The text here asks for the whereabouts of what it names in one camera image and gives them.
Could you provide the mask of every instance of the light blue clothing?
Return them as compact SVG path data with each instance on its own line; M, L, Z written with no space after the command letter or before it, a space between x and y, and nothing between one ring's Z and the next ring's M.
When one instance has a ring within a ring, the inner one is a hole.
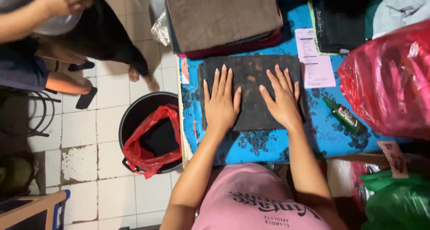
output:
M0 0L0 13L13 12L28 5L33 0ZM43 23L34 32L42 35L61 35L71 31L81 18L82 11L66 17L53 17Z
M383 0L373 19L373 39L430 18L430 0Z

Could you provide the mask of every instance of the black bucket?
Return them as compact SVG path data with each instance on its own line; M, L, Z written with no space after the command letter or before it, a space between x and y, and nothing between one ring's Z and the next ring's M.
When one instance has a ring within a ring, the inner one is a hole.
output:
M152 112L155 112L159 106L165 106L166 104L172 104L178 106L178 96L170 92L154 92L142 96L137 99L132 105L128 107L124 113L123 118L120 123L119 130L119 140L121 150L126 144L127 140L132 136L134 130L142 123L142 121L149 116ZM126 158L124 157L123 165L132 171L129 165L126 163ZM165 174L182 167L182 158L163 165L157 174ZM136 167L137 171L145 172L144 169Z

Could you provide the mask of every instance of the bottle label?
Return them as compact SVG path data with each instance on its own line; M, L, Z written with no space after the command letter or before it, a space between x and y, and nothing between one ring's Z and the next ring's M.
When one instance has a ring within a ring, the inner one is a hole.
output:
M351 112L344 108L343 106L339 107L338 114L341 116L349 125L356 127L358 124L358 120L351 114Z

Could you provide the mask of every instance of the brown towel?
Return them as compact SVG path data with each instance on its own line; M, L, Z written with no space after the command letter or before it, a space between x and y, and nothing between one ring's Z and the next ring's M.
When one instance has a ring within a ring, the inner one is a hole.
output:
M282 27L276 0L166 0L182 52L224 45Z

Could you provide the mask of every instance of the blue tablecloth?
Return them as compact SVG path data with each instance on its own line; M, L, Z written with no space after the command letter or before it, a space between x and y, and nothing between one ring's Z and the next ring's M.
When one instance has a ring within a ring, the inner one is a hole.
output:
M291 33L294 29L311 28L309 8L301 5L288 11L283 15L285 24L289 24ZM252 54L289 54L297 56L295 38L282 43L279 46L257 50L255 52L241 53L239 55ZM306 90L308 118L304 125L309 144L317 157L334 157L350 155L355 153L372 152L379 150L377 141L396 140L398 143L406 139L385 137L369 128L360 136L354 136L332 117L329 108L322 100L323 96L335 99L347 108L351 109L348 101L339 90L340 79L336 73L338 66L343 61L341 56L330 56L331 65L336 78L336 87ZM197 67L202 60L187 60L190 75L190 84L181 84L182 102L184 105L184 132L193 153L205 131L202 130L198 92ZM218 148L215 165L234 164L240 162L266 161L274 163L288 163L288 134L286 130L259 130L242 133L229 133Z

